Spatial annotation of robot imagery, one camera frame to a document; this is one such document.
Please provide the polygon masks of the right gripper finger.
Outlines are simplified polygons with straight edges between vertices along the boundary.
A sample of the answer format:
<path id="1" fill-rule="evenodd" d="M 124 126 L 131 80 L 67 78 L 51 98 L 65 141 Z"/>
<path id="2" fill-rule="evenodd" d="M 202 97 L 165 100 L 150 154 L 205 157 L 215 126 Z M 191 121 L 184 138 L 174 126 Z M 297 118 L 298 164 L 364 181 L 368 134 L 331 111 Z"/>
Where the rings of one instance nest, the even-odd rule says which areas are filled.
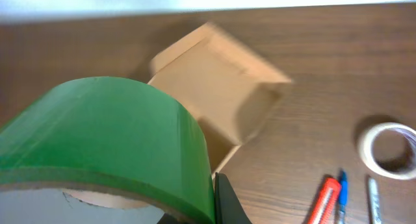
<path id="1" fill-rule="evenodd" d="M 215 173 L 214 208 L 216 224 L 252 224 L 228 177 L 223 173 Z"/>

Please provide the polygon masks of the orange utility knife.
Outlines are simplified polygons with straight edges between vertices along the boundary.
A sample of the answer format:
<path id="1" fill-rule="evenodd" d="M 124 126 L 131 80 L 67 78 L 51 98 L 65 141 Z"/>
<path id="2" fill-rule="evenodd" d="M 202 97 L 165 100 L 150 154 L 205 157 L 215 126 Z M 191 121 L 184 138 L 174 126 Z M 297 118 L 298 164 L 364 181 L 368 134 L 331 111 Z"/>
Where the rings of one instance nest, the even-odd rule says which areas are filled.
<path id="1" fill-rule="evenodd" d="M 327 178 L 319 191 L 317 202 L 307 224 L 326 224 L 337 202 L 341 184 L 335 178 Z"/>

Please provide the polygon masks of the blue ballpoint pen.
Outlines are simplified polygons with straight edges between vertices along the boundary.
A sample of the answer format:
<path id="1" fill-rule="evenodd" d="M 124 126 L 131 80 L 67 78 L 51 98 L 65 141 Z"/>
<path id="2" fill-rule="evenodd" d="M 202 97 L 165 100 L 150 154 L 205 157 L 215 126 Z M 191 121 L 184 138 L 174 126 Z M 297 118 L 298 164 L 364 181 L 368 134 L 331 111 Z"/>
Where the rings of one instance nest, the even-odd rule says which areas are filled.
<path id="1" fill-rule="evenodd" d="M 341 191 L 337 200 L 336 224 L 345 224 L 346 205 L 348 202 L 348 178 L 344 170 L 341 171 L 339 177 Z"/>

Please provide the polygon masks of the brown cardboard box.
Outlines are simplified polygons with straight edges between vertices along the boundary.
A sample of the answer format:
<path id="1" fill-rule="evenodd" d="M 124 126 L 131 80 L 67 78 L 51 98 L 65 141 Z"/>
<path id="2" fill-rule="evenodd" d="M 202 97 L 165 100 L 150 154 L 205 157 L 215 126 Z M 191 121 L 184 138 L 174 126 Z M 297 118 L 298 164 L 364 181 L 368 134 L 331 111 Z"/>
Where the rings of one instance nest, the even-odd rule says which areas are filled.
<path id="1" fill-rule="evenodd" d="M 293 83 L 213 23 L 161 51 L 149 68 L 149 84 L 178 100 L 197 120 L 212 173 L 257 136 Z"/>

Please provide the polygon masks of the green tape roll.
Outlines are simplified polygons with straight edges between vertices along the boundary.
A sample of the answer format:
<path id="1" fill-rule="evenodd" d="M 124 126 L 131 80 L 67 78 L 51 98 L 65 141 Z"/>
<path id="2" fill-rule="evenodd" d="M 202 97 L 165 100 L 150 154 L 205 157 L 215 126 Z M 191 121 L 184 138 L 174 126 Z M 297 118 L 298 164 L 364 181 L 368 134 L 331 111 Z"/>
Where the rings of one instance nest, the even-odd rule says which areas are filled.
<path id="1" fill-rule="evenodd" d="M 137 199 L 214 223 L 207 146 L 173 97 L 142 82 L 62 83 L 1 128 L 1 189 L 69 188 Z"/>

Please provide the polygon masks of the black grey permanent marker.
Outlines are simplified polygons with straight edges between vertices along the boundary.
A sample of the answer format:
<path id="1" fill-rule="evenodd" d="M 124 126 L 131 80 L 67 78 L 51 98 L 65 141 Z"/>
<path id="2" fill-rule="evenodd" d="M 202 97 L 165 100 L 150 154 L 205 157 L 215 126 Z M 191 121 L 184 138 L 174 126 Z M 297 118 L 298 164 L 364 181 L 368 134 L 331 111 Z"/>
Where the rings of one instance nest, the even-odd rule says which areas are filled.
<path id="1" fill-rule="evenodd" d="M 382 224 L 378 185 L 377 185 L 377 182 L 371 177 L 368 179 L 368 187 L 369 187 L 371 223 Z"/>

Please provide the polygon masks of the white masking tape roll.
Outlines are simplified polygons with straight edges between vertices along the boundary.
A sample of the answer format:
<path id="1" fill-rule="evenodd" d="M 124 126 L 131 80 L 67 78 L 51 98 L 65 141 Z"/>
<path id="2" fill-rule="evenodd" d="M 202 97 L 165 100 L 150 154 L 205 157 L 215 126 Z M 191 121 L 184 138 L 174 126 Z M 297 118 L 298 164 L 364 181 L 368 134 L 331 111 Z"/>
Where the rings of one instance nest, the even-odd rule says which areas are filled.
<path id="1" fill-rule="evenodd" d="M 361 160 L 371 171 L 383 177 L 396 180 L 415 179 L 415 156 L 411 159 L 410 166 L 399 172 L 388 171 L 376 162 L 372 153 L 374 141 L 385 131 L 397 132 L 405 137 L 411 147 L 411 151 L 415 153 L 415 130 L 401 123 L 387 122 L 369 127 L 360 135 L 357 141 L 357 151 Z"/>

